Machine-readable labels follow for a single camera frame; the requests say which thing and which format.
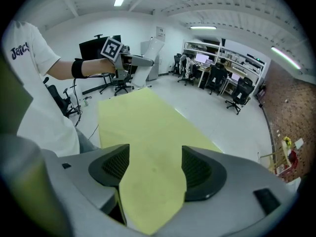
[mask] yellow table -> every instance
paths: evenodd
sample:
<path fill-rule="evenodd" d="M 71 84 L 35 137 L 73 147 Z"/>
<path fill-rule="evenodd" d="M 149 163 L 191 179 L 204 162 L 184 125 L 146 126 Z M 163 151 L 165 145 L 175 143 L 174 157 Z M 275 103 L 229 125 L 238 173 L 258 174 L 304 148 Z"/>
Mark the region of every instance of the yellow table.
<path fill-rule="evenodd" d="M 220 150 L 148 88 L 99 102 L 101 147 L 130 144 L 129 167 L 119 184 L 124 213 L 153 234 L 184 202 L 182 146 Z"/>

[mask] black wristband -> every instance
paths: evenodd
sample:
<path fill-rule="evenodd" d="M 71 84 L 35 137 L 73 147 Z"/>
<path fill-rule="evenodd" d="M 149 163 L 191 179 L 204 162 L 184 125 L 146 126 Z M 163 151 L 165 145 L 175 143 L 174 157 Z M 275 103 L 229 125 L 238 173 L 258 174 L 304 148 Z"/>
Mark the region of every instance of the black wristband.
<path fill-rule="evenodd" d="M 84 79 L 84 78 L 88 78 L 83 76 L 82 71 L 81 71 L 81 67 L 82 67 L 82 63 L 84 61 L 74 61 L 73 65 L 71 66 L 71 74 L 73 75 L 74 78 L 79 78 L 79 79 Z"/>

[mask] tiled floor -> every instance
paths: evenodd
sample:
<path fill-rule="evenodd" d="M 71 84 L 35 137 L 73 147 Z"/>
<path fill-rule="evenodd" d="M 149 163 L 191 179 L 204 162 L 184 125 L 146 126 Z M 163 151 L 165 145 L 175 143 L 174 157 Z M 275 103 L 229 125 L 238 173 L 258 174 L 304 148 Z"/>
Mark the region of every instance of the tiled floor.
<path fill-rule="evenodd" d="M 258 152 L 259 155 L 272 152 L 267 122 L 256 100 L 250 100 L 237 116 L 233 108 L 226 109 L 228 104 L 225 98 L 231 100 L 229 95 L 209 95 L 209 90 L 199 89 L 197 83 L 195 86 L 184 86 L 184 82 L 177 80 L 177 76 L 159 77 L 150 82 L 151 89 L 199 128 L 224 153 L 257 162 Z M 92 96 L 92 99 L 88 100 L 89 106 L 82 108 L 78 128 L 89 138 L 97 127 L 97 101 L 114 97 L 114 87 L 108 87 L 102 95 L 95 91 L 86 96 Z M 76 122 L 78 116 L 71 119 Z M 90 141 L 100 146 L 98 130 Z"/>

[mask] white ceiling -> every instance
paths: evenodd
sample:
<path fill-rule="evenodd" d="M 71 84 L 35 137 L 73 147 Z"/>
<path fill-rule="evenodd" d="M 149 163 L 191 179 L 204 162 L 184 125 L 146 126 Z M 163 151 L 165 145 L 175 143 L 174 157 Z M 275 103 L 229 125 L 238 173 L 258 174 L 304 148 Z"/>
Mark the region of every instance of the white ceiling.
<path fill-rule="evenodd" d="M 47 30 L 68 19 L 93 12 L 128 10 L 152 14 L 155 11 L 186 27 L 215 25 L 219 30 L 216 30 L 217 35 L 229 33 L 227 36 L 233 36 L 241 43 L 248 39 L 259 40 L 266 46 L 274 45 L 299 63 L 303 73 L 314 73 L 309 41 L 282 0 L 125 0 L 121 7 L 114 7 L 114 2 L 29 0 L 18 13 L 18 19 Z M 196 31 L 196 36 L 205 38 L 205 32 Z"/>

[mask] white wall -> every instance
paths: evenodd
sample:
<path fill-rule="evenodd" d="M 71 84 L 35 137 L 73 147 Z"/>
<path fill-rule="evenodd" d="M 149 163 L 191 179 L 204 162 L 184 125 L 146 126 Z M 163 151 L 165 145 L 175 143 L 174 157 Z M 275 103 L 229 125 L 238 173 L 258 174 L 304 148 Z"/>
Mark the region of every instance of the white wall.
<path fill-rule="evenodd" d="M 165 28 L 165 45 L 160 51 L 159 73 L 167 73 L 173 56 L 181 53 L 184 41 L 193 35 L 171 19 L 134 12 L 99 12 L 63 22 L 42 33 L 47 44 L 62 60 L 81 58 L 79 44 L 94 39 L 94 35 L 121 35 L 121 41 L 130 46 L 131 54 L 140 55 L 140 42 L 156 36 L 156 26 Z M 55 84 L 59 93 L 72 85 L 72 80 L 59 81 L 50 78 L 48 84 Z M 82 91 L 104 84 L 102 79 L 79 79 Z"/>
<path fill-rule="evenodd" d="M 228 49 L 231 49 L 232 51 L 238 52 L 242 55 L 247 55 L 247 54 L 253 55 L 254 57 L 259 58 L 261 61 L 265 62 L 266 69 L 264 70 L 262 77 L 264 78 L 266 76 L 268 68 L 269 68 L 270 63 L 271 63 L 271 59 L 268 56 L 264 55 L 263 53 L 255 50 L 249 46 L 240 44 L 238 42 L 235 42 L 235 41 L 232 41 L 229 39 L 227 39 L 225 41 L 225 47 Z"/>

